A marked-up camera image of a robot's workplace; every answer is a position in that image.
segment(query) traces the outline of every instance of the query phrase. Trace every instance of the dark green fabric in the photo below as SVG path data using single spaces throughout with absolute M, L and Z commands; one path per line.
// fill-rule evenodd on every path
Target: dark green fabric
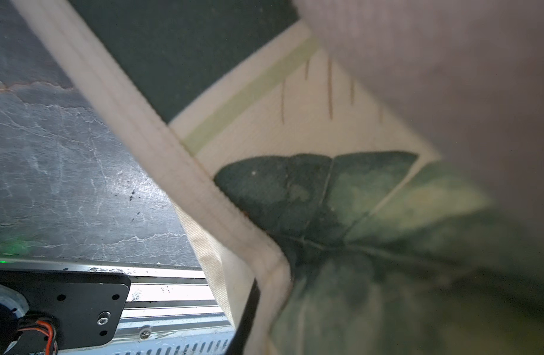
M 288 0 L 69 0 L 169 123 L 297 21 Z

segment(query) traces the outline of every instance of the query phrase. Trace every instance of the gray marble surface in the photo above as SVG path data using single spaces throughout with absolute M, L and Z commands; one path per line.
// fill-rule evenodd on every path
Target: gray marble surface
M 198 266 L 165 193 L 0 0 L 0 254 Z

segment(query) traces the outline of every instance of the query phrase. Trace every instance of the cream fabric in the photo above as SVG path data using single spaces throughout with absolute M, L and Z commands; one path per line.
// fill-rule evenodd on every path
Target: cream fabric
M 544 245 L 544 0 L 293 0 L 358 82 Z
M 173 206 L 215 300 L 236 328 L 254 281 L 254 273 L 245 262 L 202 229 L 175 202 Z

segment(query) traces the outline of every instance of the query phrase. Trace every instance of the black metal plate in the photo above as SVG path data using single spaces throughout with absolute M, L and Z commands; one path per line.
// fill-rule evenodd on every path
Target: black metal plate
M 0 271 L 0 284 L 25 296 L 29 314 L 55 319 L 59 350 L 103 345 L 112 340 L 130 289 L 126 275 L 100 273 L 35 273 Z M 98 325 L 108 311 L 108 323 Z M 7 355 L 36 353 L 44 335 L 24 332 Z

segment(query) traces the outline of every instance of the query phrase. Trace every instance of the light green stripe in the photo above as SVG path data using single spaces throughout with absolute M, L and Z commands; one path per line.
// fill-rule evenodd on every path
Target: light green stripe
M 304 43 L 283 59 L 277 61 L 219 107 L 211 116 L 207 117 L 205 121 L 183 139 L 182 144 L 191 155 L 196 155 L 216 135 L 231 124 L 236 117 L 239 117 L 252 104 L 279 85 L 283 79 L 293 73 L 318 49 L 319 44 L 316 39 L 309 38 L 305 40 Z

